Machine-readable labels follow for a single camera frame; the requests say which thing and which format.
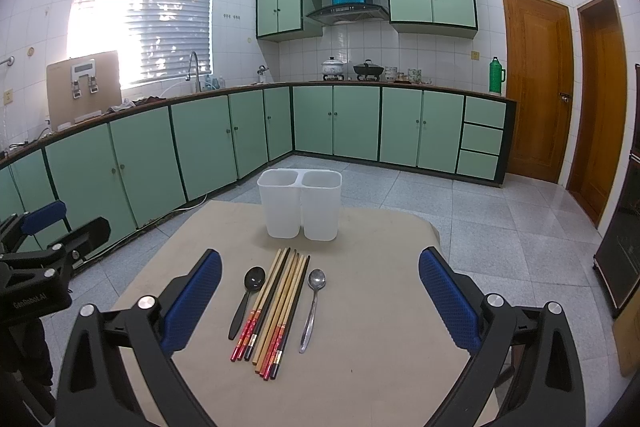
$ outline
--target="table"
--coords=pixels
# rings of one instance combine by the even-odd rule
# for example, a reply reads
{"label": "table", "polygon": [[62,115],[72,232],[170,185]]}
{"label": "table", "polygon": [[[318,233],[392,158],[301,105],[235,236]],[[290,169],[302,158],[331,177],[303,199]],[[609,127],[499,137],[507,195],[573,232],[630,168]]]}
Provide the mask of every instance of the table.
{"label": "table", "polygon": [[[302,230],[293,239],[270,237],[259,204],[210,201],[162,246],[113,309],[159,295],[214,248],[222,256],[222,281],[174,362],[217,425],[421,427],[468,360],[418,276],[420,252],[438,245],[431,223],[404,212],[341,208],[338,235],[325,243],[306,239]],[[236,341],[227,335],[245,272],[255,265],[268,270],[282,247],[310,254],[309,271],[321,268],[327,283],[310,344],[300,354],[312,299],[303,287],[278,378],[267,383],[250,362],[229,360]],[[165,425],[132,352],[122,352],[146,417]],[[492,394],[478,425],[497,410]]]}

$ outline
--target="window blind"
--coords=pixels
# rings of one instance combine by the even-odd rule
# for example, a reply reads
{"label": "window blind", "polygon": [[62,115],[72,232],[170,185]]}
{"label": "window blind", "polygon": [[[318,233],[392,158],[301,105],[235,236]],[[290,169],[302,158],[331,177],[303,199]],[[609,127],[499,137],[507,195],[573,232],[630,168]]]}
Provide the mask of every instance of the window blind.
{"label": "window blind", "polygon": [[74,0],[69,55],[109,50],[118,51],[123,88],[186,76],[192,51],[208,72],[210,0]]}

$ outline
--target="green thermos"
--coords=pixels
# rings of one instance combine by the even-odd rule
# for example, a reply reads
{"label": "green thermos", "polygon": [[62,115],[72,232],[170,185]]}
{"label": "green thermos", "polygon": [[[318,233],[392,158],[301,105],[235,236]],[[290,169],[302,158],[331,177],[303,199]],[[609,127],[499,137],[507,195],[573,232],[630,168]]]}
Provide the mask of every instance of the green thermos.
{"label": "green thermos", "polygon": [[489,64],[489,92],[502,92],[502,83],[506,80],[507,72],[498,61],[498,57]]}

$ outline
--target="blue gripper pad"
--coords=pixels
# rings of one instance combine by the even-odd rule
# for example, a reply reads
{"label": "blue gripper pad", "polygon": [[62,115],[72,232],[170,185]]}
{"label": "blue gripper pad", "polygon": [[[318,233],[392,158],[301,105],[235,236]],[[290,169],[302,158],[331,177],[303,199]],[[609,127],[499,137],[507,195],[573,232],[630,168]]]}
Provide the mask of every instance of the blue gripper pad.
{"label": "blue gripper pad", "polygon": [[174,351],[180,351],[187,345],[221,279],[220,254],[215,250],[209,250],[206,260],[164,316],[164,336],[160,347],[166,356],[170,357]]}
{"label": "blue gripper pad", "polygon": [[65,216],[66,204],[57,200],[24,216],[20,230],[26,235],[34,235],[60,219],[65,219]]}
{"label": "blue gripper pad", "polygon": [[481,344],[478,316],[428,248],[420,254],[418,272],[456,346],[468,350],[471,355],[478,352]]}

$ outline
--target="silver bolt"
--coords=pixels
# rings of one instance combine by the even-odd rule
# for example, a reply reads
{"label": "silver bolt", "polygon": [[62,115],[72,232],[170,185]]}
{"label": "silver bolt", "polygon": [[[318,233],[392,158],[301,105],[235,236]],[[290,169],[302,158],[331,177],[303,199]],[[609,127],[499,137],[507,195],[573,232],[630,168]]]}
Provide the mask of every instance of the silver bolt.
{"label": "silver bolt", "polygon": [[89,315],[93,314],[95,310],[95,307],[93,304],[85,304],[84,306],[82,306],[82,308],[80,308],[80,314],[82,315],[82,317],[88,317]]}
{"label": "silver bolt", "polygon": [[504,304],[504,299],[500,297],[498,294],[492,293],[486,298],[486,301],[491,304],[494,308],[499,308]]}
{"label": "silver bolt", "polygon": [[546,305],[546,307],[549,308],[549,311],[554,315],[559,315],[562,313],[562,306],[557,302],[551,301]]}
{"label": "silver bolt", "polygon": [[141,297],[140,300],[138,300],[138,308],[142,308],[143,310],[148,310],[154,304],[156,304],[156,299],[151,295]]}

